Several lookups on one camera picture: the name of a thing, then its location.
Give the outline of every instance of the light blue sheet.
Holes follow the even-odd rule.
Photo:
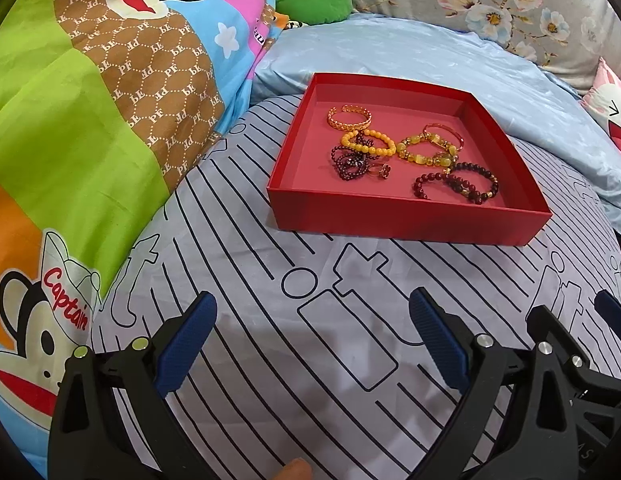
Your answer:
[[[315,72],[401,77],[471,92],[508,135],[582,173],[621,235],[621,153],[571,89],[533,63],[475,33],[354,14],[345,22],[284,31],[257,66],[251,101],[302,93]]]

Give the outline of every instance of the red tray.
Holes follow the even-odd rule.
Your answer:
[[[344,104],[368,108],[373,114],[371,128],[396,143],[420,134],[427,123],[453,127],[465,140],[459,162],[491,170],[499,180],[498,195],[475,205],[433,182],[424,184],[429,200],[417,199],[412,192],[415,178],[438,168],[397,156],[388,161],[392,170],[386,180],[370,174],[340,179],[332,166],[331,148],[340,143],[343,132],[327,123],[327,114]],[[335,119],[354,123],[361,116],[340,112]],[[437,132],[459,144],[451,134]],[[425,142],[409,149],[423,155],[438,151]],[[477,173],[455,174],[468,178],[478,190],[490,189],[489,181]],[[517,150],[472,94],[361,74],[313,76],[267,189],[277,226],[294,231],[515,246],[526,245],[552,216]]]

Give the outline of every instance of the orange fabric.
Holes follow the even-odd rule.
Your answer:
[[[0,277],[8,269],[19,269],[36,282],[41,244],[42,232],[0,186]],[[1,320],[0,344],[14,350]]]

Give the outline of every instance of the blue gripper pad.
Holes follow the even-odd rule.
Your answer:
[[[409,298],[409,313],[444,381],[463,394],[470,384],[466,352],[418,289]]]
[[[155,388],[162,398],[182,385],[216,320],[217,302],[206,294],[158,358]]]
[[[607,290],[600,290],[595,297],[595,311],[621,341],[621,304]]]

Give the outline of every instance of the cartoon blanket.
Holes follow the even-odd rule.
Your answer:
[[[248,107],[274,0],[18,0],[0,28],[0,419],[46,476],[64,362]]]

